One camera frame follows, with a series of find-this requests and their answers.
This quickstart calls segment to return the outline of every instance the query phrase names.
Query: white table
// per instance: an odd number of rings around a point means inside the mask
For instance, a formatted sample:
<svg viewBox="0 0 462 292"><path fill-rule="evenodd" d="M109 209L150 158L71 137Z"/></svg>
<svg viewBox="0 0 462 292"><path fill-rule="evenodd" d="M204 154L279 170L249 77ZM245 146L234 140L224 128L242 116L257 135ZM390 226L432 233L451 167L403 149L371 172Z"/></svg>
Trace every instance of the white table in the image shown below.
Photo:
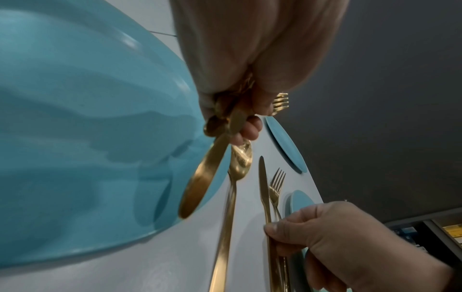
<svg viewBox="0 0 462 292"><path fill-rule="evenodd" d="M110 2L118 3L118 8L124 6L123 0ZM144 2L131 1L130 5L125 6L139 8ZM160 13L157 10L156 13L167 15L166 21L170 22L169 7L165 5L168 1L159 2L159 7L167 11ZM136 12L131 11L127 14L137 20L133 16ZM167 23L160 27L170 28L169 25ZM154 35L181 57L175 36ZM265 217L258 184L260 156L265 158L269 179L278 167L287 173L279 204L282 215L285 201L294 190L302 190L315 203L322 203L309 172L298 174L288 165L266 127L263 128L258 140L252 142L252 146L254 162L250 172L237 183L228 266L228 292L269 291L266 238L263 232ZM0 270L0 291L208 291L228 188L229 180L226 179L217 194L186 221L130 246L71 259Z"/></svg>

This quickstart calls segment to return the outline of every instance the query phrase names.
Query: dark sleeve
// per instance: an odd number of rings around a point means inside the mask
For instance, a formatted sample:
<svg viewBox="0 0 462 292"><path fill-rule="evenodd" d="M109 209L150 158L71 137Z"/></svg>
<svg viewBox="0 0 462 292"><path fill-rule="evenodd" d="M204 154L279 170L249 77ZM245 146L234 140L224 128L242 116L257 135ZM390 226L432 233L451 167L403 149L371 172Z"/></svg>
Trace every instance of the dark sleeve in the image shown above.
<svg viewBox="0 0 462 292"><path fill-rule="evenodd" d="M444 292L462 292L462 264L453 267L454 274Z"/></svg>

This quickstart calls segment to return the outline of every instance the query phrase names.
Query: dark gray floor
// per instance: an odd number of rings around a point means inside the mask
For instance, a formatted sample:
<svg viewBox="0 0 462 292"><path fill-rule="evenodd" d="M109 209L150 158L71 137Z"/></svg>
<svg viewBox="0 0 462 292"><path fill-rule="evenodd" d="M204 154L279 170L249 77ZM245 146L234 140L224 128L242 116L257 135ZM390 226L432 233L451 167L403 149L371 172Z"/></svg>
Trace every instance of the dark gray floor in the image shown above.
<svg viewBox="0 0 462 292"><path fill-rule="evenodd" d="M462 206L462 2L351 1L277 119L324 201L381 221Z"/></svg>

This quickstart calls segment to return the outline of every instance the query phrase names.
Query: skin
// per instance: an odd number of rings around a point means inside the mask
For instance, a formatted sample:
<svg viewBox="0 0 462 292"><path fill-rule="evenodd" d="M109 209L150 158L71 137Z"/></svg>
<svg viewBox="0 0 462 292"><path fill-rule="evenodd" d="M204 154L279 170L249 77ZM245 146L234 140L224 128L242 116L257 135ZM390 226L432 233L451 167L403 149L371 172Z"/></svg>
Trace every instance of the skin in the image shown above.
<svg viewBox="0 0 462 292"><path fill-rule="evenodd" d="M305 271L317 290L441 292L453 273L347 202L308 206L264 230L280 255L309 248Z"/></svg>
<svg viewBox="0 0 462 292"><path fill-rule="evenodd" d="M279 92L306 80L326 54L348 0L170 0L181 52L199 93L204 119L221 113L250 75L248 111L269 115ZM255 140L263 124L251 115L232 143Z"/></svg>

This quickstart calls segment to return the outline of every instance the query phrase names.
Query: yellow object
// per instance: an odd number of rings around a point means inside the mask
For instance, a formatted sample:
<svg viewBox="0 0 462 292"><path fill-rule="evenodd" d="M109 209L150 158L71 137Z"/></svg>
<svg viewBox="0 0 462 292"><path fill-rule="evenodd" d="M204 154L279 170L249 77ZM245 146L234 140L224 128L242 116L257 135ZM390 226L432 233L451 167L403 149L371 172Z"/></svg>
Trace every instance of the yellow object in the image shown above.
<svg viewBox="0 0 462 292"><path fill-rule="evenodd" d="M443 227L452 237L462 237L462 224L449 225Z"/></svg>

